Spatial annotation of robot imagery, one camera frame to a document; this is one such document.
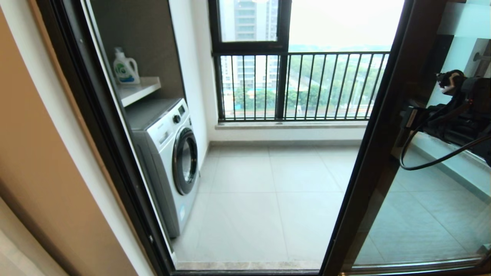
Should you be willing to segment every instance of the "balcony railing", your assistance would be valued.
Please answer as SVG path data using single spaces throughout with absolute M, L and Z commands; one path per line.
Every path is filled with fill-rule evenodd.
M 216 55 L 219 121 L 368 120 L 388 55 Z

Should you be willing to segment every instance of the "camera rig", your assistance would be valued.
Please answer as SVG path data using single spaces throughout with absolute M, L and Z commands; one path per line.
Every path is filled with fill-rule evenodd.
M 399 157 L 401 168 L 417 170 L 429 167 L 465 150 L 480 156 L 491 166 L 491 79 L 466 78 L 459 70 L 437 74 L 436 79 L 442 93 L 452 96 L 452 99 L 447 104 L 427 108 L 409 106 L 404 112 L 401 127 L 412 133 Z M 406 166 L 404 155 L 419 131 L 461 147 L 426 164 Z

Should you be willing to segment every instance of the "glass door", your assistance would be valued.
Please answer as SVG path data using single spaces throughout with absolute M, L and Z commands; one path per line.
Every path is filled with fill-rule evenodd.
M 490 271 L 490 2 L 418 0 L 409 9 L 324 275 Z

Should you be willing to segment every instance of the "washing machine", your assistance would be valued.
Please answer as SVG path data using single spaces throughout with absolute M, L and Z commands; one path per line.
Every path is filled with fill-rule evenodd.
M 140 165 L 170 238 L 179 236 L 196 197 L 198 150 L 184 99 L 149 99 L 126 107 Z

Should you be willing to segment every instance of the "shelf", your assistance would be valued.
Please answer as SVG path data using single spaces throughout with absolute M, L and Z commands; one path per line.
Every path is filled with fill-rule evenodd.
M 159 89 L 159 77 L 141 77 L 140 84 L 118 84 L 117 93 L 124 107 Z

